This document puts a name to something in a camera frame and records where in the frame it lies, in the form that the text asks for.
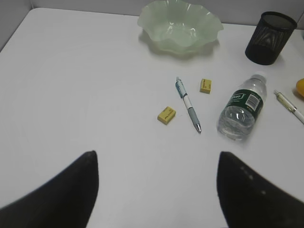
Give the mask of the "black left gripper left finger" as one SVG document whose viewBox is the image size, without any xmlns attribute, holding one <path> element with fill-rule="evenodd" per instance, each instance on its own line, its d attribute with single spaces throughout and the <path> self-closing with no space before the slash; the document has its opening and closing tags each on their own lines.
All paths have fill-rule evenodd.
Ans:
<svg viewBox="0 0 304 228">
<path fill-rule="evenodd" d="M 98 194 L 98 160 L 85 152 L 54 178 L 0 209 L 2 228 L 85 228 Z"/>
</svg>

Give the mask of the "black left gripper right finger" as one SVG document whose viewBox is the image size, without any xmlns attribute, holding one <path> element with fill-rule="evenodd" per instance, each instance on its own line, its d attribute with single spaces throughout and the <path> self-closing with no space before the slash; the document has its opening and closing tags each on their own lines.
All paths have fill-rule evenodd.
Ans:
<svg viewBox="0 0 304 228">
<path fill-rule="evenodd" d="M 247 166 L 221 152 L 217 170 L 220 207 L 230 228 L 302 228 L 304 204 Z"/>
</svg>

